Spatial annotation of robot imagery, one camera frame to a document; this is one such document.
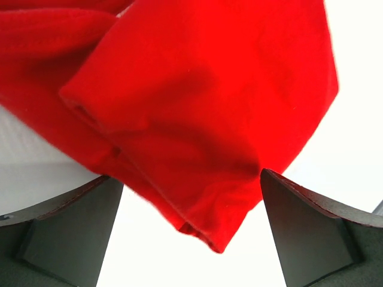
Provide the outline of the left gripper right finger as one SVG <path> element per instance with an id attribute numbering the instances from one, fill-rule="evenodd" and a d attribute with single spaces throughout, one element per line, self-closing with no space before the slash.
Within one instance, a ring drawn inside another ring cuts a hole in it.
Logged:
<path id="1" fill-rule="evenodd" d="M 270 170 L 263 200 L 285 284 L 382 287 L 382 205 L 347 206 Z"/>

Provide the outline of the red t shirt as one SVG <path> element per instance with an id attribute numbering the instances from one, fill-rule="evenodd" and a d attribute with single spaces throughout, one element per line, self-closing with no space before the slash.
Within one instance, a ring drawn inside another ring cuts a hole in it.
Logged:
<path id="1" fill-rule="evenodd" d="M 1 2 L 1 105 L 214 252 L 337 93 L 323 1 Z"/>

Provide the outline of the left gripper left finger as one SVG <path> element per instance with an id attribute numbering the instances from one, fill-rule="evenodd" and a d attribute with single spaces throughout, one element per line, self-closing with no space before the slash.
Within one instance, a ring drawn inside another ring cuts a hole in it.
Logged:
<path id="1" fill-rule="evenodd" d="M 96 286 L 123 184 L 100 176 L 14 212 L 1 211 L 1 286 Z"/>

